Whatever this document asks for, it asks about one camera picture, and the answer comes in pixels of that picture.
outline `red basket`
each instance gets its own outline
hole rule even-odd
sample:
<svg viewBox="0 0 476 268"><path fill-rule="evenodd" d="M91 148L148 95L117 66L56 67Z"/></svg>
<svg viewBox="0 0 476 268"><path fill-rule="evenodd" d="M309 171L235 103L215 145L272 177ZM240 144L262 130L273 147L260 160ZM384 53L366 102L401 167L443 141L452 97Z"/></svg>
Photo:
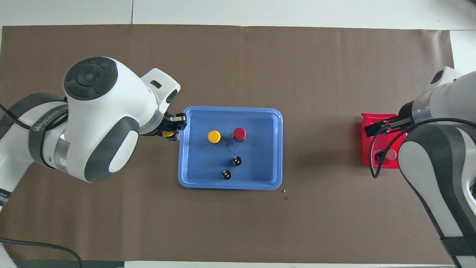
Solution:
<svg viewBox="0 0 476 268"><path fill-rule="evenodd" d="M362 155L360 159L362 160L362 164L369 165L368 159L368 150L370 148L370 143L372 142L373 137L367 137L365 134L365 126L371 125L373 123L380 122L390 117L396 116L396 114L375 114L375 113L362 113L364 120L362 125L359 129L360 134L362 135ZM400 133L399 131L390 133L390 134L381 134L377 137L374 143L374 148L372 149L372 162L374 168L378 167L378 161L375 160L375 154L379 151L384 150L390 141ZM400 138L398 138L395 143L390 147L389 153L387 153L386 158L384 159L384 163L382 168L398 168L398 150L402 145L403 140L407 134L403 134Z"/></svg>

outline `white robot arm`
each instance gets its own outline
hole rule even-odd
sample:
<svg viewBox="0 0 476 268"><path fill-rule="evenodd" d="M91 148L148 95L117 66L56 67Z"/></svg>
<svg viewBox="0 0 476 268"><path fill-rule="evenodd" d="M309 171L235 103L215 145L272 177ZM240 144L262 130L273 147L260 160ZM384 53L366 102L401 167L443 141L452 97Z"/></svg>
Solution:
<svg viewBox="0 0 476 268"><path fill-rule="evenodd" d="M124 167L139 135L177 140L187 124L167 113L180 85L159 69L139 78L117 60L88 58L66 73L64 89L68 102L33 94L10 108L19 124L0 120L0 211L33 162L97 182ZM0 244L2 267L5 256Z"/></svg>
<svg viewBox="0 0 476 268"><path fill-rule="evenodd" d="M437 118L476 123L476 72L461 76L448 67L440 70L396 118L366 131L404 129ZM476 267L476 128L448 121L419 125L403 141L398 163L455 265Z"/></svg>

